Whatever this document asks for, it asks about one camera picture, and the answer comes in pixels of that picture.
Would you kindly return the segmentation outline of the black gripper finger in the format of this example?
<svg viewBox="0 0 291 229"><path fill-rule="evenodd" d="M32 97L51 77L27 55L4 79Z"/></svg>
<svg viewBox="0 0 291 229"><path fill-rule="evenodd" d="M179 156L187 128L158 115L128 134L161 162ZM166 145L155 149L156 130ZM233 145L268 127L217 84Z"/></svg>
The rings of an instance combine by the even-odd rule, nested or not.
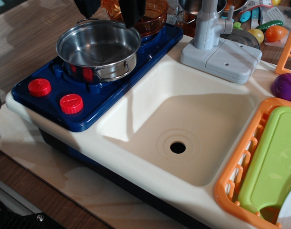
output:
<svg viewBox="0 0 291 229"><path fill-rule="evenodd" d="M145 14L146 0L119 0L119 5L128 29L134 27Z"/></svg>
<svg viewBox="0 0 291 229"><path fill-rule="evenodd" d="M74 0L80 13L85 18L90 18L100 8L100 0Z"/></svg>

